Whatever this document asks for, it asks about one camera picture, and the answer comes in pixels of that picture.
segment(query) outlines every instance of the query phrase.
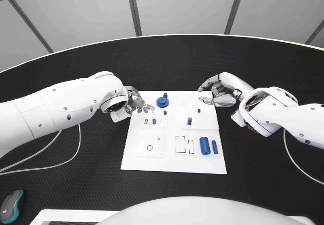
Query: round table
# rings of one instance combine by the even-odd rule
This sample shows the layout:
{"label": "round table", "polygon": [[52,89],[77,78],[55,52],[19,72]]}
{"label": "round table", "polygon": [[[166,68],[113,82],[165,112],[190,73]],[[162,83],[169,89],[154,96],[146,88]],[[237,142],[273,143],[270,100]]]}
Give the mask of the round table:
{"label": "round table", "polygon": [[[124,85],[142,90],[198,90],[222,72],[254,88],[278,86],[300,104],[324,103],[324,51],[320,48],[254,37],[167,35],[113,40],[57,52],[0,73],[0,102],[48,86],[111,71]],[[228,175],[121,170],[130,119],[114,123],[100,111],[81,124],[75,159],[54,169],[0,176],[0,200],[25,189],[21,225],[42,209],[123,210],[173,196],[237,200],[324,224],[324,186],[296,168],[283,143],[283,130],[270,138],[241,128],[231,119],[237,107],[218,109]],[[0,167],[38,152],[51,134],[18,147]],[[324,151],[288,135],[291,155],[301,168],[324,180]],[[62,131],[49,149],[13,168],[67,161],[78,148],[78,127]]]}

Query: gray mouse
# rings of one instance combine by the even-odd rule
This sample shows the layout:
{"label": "gray mouse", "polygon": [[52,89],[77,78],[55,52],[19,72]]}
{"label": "gray mouse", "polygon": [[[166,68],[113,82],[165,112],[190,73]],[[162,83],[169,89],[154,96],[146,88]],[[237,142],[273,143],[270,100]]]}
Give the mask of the gray mouse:
{"label": "gray mouse", "polygon": [[5,199],[0,209],[0,222],[10,224],[22,214],[23,190],[15,191]]}

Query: gray wall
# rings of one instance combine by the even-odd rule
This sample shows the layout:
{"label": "gray wall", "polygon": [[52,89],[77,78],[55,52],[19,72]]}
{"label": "gray wall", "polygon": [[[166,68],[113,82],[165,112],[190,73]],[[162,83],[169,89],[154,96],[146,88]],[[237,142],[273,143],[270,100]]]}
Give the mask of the gray wall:
{"label": "gray wall", "polygon": [[226,33],[324,47],[323,20],[324,0],[0,0],[0,71],[46,49],[140,35]]}

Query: white robot body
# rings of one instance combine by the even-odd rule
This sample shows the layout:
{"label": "white robot body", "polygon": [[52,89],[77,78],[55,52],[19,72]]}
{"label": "white robot body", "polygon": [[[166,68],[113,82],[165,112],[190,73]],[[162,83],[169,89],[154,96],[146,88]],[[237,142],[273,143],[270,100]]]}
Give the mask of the white robot body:
{"label": "white robot body", "polygon": [[98,108],[108,113],[114,104],[127,102],[121,80],[111,72],[100,72],[2,103],[0,157],[26,142],[88,120]]}

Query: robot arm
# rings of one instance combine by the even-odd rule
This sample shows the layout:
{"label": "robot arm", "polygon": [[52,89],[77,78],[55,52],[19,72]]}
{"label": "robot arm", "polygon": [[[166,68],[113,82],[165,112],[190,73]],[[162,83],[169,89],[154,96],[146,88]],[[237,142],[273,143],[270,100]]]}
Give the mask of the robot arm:
{"label": "robot arm", "polygon": [[0,157],[34,139],[88,120],[97,110],[114,122],[134,110],[154,110],[137,89],[124,87],[111,72],[62,82],[39,92],[0,104]]}
{"label": "robot arm", "polygon": [[268,137],[284,127],[297,140],[324,149],[324,105],[298,105],[294,95],[278,87],[254,89],[235,75],[221,73],[202,84],[199,92],[212,86],[215,98],[199,100],[216,107],[231,107],[239,99],[232,120]]}

